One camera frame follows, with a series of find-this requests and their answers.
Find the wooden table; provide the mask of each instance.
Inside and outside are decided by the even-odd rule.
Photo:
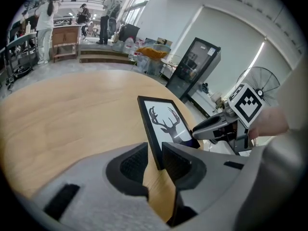
[[[167,88],[130,71],[68,74],[11,94],[0,106],[0,165],[12,188],[30,198],[86,156],[148,141],[138,95],[172,99],[189,127],[196,125],[187,107]],[[156,169],[150,148],[143,184],[150,191],[149,204],[167,221],[175,186],[166,170]]]

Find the black rubber pad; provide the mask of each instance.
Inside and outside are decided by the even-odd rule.
[[[66,184],[45,206],[44,212],[55,220],[59,220],[79,189],[77,185]]]
[[[244,167],[244,164],[239,164],[239,163],[235,163],[235,162],[231,162],[231,161],[227,161],[223,165],[233,167],[233,168],[237,168],[237,169],[242,169]]]
[[[149,191],[142,185],[147,165],[148,143],[144,142],[112,159],[106,167],[106,177],[120,193],[145,196],[148,200]]]
[[[178,191],[194,189],[206,175],[206,165],[199,158],[162,143],[163,163]]]

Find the deer antler image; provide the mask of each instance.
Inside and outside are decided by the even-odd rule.
[[[182,140],[180,139],[179,136],[177,136],[178,134],[176,131],[176,125],[180,123],[180,118],[175,111],[173,111],[169,107],[168,109],[176,119],[176,122],[173,123],[172,120],[169,118],[169,120],[171,121],[172,127],[168,127],[164,120],[163,120],[163,123],[158,122],[157,120],[158,115],[155,114],[154,106],[149,109],[149,115],[151,117],[153,124],[164,127],[164,128],[161,128],[161,130],[165,133],[168,133],[171,136],[174,143],[180,143]]]

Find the display fridge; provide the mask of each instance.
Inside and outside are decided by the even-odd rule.
[[[221,48],[195,38],[166,87],[180,100],[192,95],[220,62]]]

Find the step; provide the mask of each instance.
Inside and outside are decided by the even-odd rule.
[[[100,49],[88,49],[88,50],[81,50],[81,55],[113,55],[113,56],[124,56],[128,57],[128,54],[117,52],[113,50],[100,50]]]
[[[117,63],[134,65],[136,62],[130,61],[124,56],[84,54],[80,56],[80,63]]]
[[[96,44],[93,42],[90,43],[81,43],[79,44],[79,49],[81,51],[84,50],[112,50],[112,46],[111,45],[104,45],[104,44]]]

